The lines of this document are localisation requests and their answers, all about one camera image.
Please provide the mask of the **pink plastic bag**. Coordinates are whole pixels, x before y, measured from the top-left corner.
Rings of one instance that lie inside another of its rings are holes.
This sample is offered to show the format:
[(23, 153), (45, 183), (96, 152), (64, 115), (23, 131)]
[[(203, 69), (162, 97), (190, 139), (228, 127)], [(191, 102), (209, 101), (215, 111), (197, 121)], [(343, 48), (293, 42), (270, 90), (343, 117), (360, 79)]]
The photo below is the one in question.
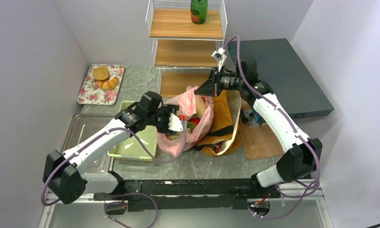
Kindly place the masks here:
[(157, 133), (158, 147), (178, 157), (181, 152), (195, 146), (212, 126), (214, 118), (214, 103), (211, 97), (196, 95), (198, 86), (188, 86), (186, 91), (177, 95), (165, 103), (179, 106), (178, 116), (185, 116), (185, 132), (179, 132), (177, 136)]

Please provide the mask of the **brown paper grocery bag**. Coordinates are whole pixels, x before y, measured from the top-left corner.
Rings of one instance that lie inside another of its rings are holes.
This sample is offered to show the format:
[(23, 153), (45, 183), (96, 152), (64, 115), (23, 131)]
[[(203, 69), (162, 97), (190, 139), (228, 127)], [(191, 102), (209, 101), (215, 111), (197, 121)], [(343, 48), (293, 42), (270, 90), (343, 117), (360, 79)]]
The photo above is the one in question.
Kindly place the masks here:
[(224, 90), (212, 101), (211, 128), (193, 149), (210, 157), (229, 155), (242, 145), (238, 133), (242, 99), (238, 91)]

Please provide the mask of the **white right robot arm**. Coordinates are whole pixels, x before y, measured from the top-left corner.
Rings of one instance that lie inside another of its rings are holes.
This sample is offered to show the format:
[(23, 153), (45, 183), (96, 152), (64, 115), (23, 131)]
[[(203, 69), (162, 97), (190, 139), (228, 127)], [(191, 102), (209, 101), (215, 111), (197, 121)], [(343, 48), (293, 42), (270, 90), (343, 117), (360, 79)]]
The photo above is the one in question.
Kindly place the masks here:
[(246, 62), (240, 61), (234, 72), (225, 69), (224, 54), (215, 53), (212, 57), (217, 61), (217, 67), (211, 71), (207, 81), (195, 90), (195, 94), (218, 97), (224, 90), (238, 91), (241, 98), (268, 124), (284, 151), (274, 166), (252, 176), (254, 185), (267, 188), (316, 172), (313, 187), (318, 187), (321, 141), (312, 139), (297, 126), (268, 83), (258, 78), (256, 67), (249, 68)]

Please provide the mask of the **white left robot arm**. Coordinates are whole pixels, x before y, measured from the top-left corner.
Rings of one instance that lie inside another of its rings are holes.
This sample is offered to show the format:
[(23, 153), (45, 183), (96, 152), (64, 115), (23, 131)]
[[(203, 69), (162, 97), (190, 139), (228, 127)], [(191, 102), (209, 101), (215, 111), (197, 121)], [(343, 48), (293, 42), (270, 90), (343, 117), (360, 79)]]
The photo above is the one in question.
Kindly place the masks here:
[(59, 201), (70, 204), (85, 194), (105, 194), (120, 197), (125, 192), (125, 181), (117, 173), (88, 173), (89, 166), (114, 146), (134, 137), (141, 147), (144, 143), (137, 132), (147, 126), (156, 127), (157, 132), (177, 135), (185, 133), (184, 116), (178, 116), (179, 107), (164, 104), (161, 95), (148, 91), (138, 102), (119, 111), (101, 130), (73, 148), (58, 152), (54, 150), (46, 157), (43, 173), (44, 189), (41, 203), (51, 206)]

